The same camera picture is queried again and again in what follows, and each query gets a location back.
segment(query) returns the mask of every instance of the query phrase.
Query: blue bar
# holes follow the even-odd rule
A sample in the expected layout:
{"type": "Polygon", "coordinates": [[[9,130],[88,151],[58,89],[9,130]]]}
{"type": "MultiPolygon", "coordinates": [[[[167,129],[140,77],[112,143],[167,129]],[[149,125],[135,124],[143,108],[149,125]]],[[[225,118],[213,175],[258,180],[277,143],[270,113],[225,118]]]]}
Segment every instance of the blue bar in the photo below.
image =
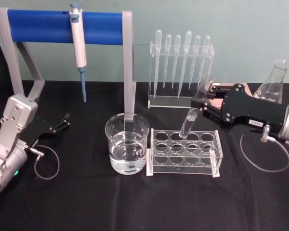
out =
{"type": "MultiPolygon", "coordinates": [[[[122,45],[122,14],[83,12],[86,44],[122,45]]],[[[8,10],[14,42],[73,43],[68,11],[8,10]]]]}

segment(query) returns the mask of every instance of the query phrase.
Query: black table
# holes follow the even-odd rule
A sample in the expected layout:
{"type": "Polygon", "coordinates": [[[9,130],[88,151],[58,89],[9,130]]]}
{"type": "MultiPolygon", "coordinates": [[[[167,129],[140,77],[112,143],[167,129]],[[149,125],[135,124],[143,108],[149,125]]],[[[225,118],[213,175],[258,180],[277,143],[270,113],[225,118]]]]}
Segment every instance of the black table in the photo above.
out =
{"type": "MultiPolygon", "coordinates": [[[[25,83],[26,91],[30,83],[25,83]]],[[[243,157],[266,168],[279,168],[286,157],[274,144],[259,144],[260,135],[236,127],[220,131],[221,176],[156,174],[145,169],[132,176],[115,172],[109,162],[106,121],[122,112],[122,83],[87,83],[82,103],[80,83],[46,82],[38,115],[58,122],[66,112],[71,127],[53,141],[41,141],[59,154],[61,169],[53,181],[37,179],[34,154],[0,194],[0,231],[274,231],[289,230],[289,168],[279,174],[256,170],[243,157]]],[[[0,118],[12,95],[0,83],[0,118]]],[[[283,103],[289,103],[289,84],[283,103]]],[[[187,109],[147,108],[147,83],[137,84],[135,112],[154,129],[181,128],[187,109]]],[[[194,130],[218,129],[201,118],[194,130]]]]}

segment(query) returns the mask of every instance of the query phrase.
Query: micropipette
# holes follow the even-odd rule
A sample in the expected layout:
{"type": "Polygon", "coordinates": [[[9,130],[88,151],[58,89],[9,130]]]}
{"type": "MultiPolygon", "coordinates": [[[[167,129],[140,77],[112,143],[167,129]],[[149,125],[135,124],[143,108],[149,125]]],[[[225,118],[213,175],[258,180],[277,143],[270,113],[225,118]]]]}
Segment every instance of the micropipette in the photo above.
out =
{"type": "Polygon", "coordinates": [[[177,69],[177,62],[178,62],[180,44],[181,44],[181,36],[180,35],[176,35],[175,36],[175,41],[174,41],[174,60],[173,60],[173,69],[172,69],[172,88],[173,88],[175,70],[177,69]]]}
{"type": "Polygon", "coordinates": [[[156,94],[156,89],[158,88],[158,66],[159,66],[159,54],[160,54],[161,46],[162,46],[162,31],[156,30],[156,33],[155,33],[156,60],[155,60],[155,75],[154,75],[154,98],[155,98],[155,94],[156,94]]]}
{"type": "Polygon", "coordinates": [[[85,37],[82,23],[82,9],[79,9],[79,4],[72,3],[73,10],[69,13],[72,27],[72,36],[75,50],[76,66],[80,72],[81,88],[83,101],[86,102],[86,85],[85,85],[85,70],[87,65],[85,37]]]}
{"type": "Polygon", "coordinates": [[[165,87],[165,82],[166,82],[170,45],[171,45],[171,35],[167,34],[166,40],[165,40],[165,52],[166,53],[165,53],[165,63],[164,63],[164,85],[163,85],[163,87],[165,87]]]}
{"type": "Polygon", "coordinates": [[[198,76],[198,87],[199,87],[199,84],[201,82],[201,77],[202,77],[203,68],[204,68],[204,62],[206,60],[206,56],[207,56],[207,52],[208,52],[208,49],[209,49],[210,40],[211,40],[211,38],[208,35],[204,38],[203,48],[202,48],[202,51],[203,51],[202,55],[203,56],[202,56],[202,59],[201,59],[199,76],[198,76]]]}
{"type": "Polygon", "coordinates": [[[196,64],[196,58],[198,56],[198,50],[199,50],[199,46],[200,46],[200,40],[201,40],[201,36],[200,35],[196,35],[195,36],[195,40],[194,40],[194,47],[193,47],[193,59],[192,59],[192,65],[191,65],[191,72],[189,73],[189,85],[188,88],[191,88],[191,83],[192,83],[192,79],[193,79],[193,75],[194,75],[194,69],[195,69],[195,64],[196,64]]]}
{"type": "Polygon", "coordinates": [[[181,76],[180,76],[180,83],[179,83],[179,92],[178,97],[180,96],[183,80],[184,80],[184,74],[185,74],[185,67],[186,67],[186,60],[188,55],[189,46],[191,45],[193,33],[189,30],[185,34],[185,41],[184,41],[184,57],[183,57],[183,63],[182,63],[182,70],[181,70],[181,76]]]}

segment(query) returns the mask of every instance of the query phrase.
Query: glass beaker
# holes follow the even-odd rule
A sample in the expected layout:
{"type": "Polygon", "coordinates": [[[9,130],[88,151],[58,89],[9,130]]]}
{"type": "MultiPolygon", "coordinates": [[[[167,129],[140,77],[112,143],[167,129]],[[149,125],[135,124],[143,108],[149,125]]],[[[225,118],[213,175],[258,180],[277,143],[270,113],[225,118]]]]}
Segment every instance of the glass beaker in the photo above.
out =
{"type": "Polygon", "coordinates": [[[111,166],[123,175],[141,171],[146,163],[149,124],[140,115],[122,113],[105,125],[111,166]]]}
{"type": "Polygon", "coordinates": [[[285,59],[276,59],[270,76],[256,90],[253,97],[268,100],[275,103],[282,102],[284,77],[289,69],[289,64],[285,59]]]}

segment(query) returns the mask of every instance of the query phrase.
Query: robotic arm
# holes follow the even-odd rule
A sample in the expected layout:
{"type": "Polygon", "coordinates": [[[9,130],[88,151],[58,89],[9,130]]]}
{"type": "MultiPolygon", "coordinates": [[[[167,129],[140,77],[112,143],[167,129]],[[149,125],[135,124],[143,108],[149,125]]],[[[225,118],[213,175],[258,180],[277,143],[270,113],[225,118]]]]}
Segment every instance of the robotic arm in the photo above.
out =
{"type": "Polygon", "coordinates": [[[43,157],[44,153],[34,149],[38,140],[45,135],[55,135],[69,126],[69,115],[55,127],[38,117],[34,119],[37,109],[36,102],[21,94],[11,96],[7,101],[0,119],[0,192],[26,162],[26,151],[37,154],[38,159],[43,157]]]}
{"type": "Polygon", "coordinates": [[[191,107],[202,111],[202,115],[218,124],[224,130],[243,124],[263,132],[262,141],[271,137],[289,144],[288,106],[256,99],[245,92],[241,84],[234,86],[213,86],[204,99],[193,98],[191,107]],[[213,107],[208,99],[223,98],[221,109],[213,107]]]}

